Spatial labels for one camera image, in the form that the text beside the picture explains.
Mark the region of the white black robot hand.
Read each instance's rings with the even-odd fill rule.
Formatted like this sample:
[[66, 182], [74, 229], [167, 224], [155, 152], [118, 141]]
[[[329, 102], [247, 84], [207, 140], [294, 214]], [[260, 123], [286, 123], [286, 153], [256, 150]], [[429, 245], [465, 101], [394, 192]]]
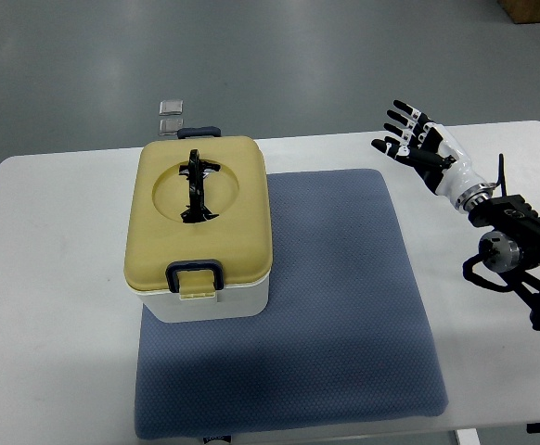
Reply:
[[393, 102], [387, 116], [388, 133], [371, 145], [414, 169], [434, 195], [446, 197], [460, 213], [492, 197], [495, 185], [473, 170], [468, 153], [441, 123], [400, 100]]

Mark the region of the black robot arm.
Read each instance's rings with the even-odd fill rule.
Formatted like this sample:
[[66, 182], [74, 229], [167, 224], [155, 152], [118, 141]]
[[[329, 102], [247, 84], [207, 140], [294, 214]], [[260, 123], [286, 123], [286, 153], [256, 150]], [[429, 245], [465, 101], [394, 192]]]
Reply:
[[504, 157], [498, 157], [497, 182], [471, 197], [464, 209], [475, 227], [493, 228], [478, 253], [462, 266], [472, 284], [498, 293], [516, 293], [530, 308], [540, 332], [540, 216], [520, 195], [508, 195]]

